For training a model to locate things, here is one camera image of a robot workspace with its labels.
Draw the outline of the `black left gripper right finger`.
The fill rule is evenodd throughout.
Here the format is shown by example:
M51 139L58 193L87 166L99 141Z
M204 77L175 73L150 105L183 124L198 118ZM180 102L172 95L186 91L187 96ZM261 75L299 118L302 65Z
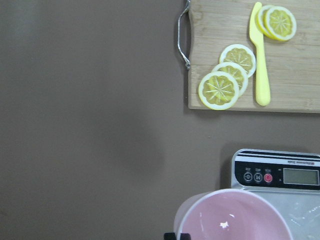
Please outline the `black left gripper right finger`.
M189 233L181 233L180 240L191 240L191 235Z

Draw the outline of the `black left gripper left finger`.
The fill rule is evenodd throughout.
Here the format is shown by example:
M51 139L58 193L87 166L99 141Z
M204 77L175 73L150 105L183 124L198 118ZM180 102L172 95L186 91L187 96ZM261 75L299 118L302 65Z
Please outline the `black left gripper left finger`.
M163 235L164 240L176 240L176 234L174 232L166 232Z

